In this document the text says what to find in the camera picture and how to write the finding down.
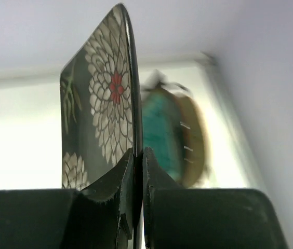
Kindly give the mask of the tan round plate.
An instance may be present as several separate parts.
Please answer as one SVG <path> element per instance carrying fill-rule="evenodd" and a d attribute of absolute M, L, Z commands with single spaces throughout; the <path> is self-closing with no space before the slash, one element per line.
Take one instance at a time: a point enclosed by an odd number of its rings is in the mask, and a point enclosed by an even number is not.
<path fill-rule="evenodd" d="M 179 95 L 176 99 L 183 132 L 184 171 L 181 183 L 190 188 L 208 174 L 208 144 L 198 105 L 187 95 Z"/>

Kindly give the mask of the dark patterned round plate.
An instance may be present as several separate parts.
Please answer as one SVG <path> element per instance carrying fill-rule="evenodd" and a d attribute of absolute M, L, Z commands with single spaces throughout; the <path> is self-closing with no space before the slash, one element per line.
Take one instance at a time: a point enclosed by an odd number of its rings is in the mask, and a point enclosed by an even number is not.
<path fill-rule="evenodd" d="M 179 105 L 176 99 L 176 95 L 165 89 L 167 83 L 164 81 L 165 76 L 159 71 L 154 71 L 147 78 L 146 82 L 141 86 L 141 92 L 143 93 L 142 107 L 145 101 L 152 96 L 165 97 L 169 101 L 168 117 L 170 118 L 170 125 L 174 132 L 175 141 L 177 143 L 178 157 L 181 162 L 182 177 L 184 171 L 184 150 L 183 150 L 183 132 L 181 130 L 181 114 Z"/>

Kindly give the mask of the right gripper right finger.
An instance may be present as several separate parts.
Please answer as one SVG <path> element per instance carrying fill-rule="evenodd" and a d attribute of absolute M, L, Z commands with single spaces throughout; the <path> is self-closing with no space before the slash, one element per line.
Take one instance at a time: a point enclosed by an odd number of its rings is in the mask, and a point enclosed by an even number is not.
<path fill-rule="evenodd" d="M 143 153 L 143 211 L 144 239 L 146 248 L 188 248 L 182 236 L 182 227 L 174 224 L 175 217 L 171 197 L 182 189 L 163 170 L 149 147 Z"/>

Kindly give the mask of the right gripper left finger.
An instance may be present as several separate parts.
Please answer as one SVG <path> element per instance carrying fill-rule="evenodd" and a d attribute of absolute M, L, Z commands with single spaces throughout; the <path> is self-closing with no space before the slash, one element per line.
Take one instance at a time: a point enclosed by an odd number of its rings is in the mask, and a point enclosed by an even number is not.
<path fill-rule="evenodd" d="M 68 219 L 69 248 L 127 248 L 132 238 L 134 155 L 128 149 L 117 165 L 74 199 Z"/>

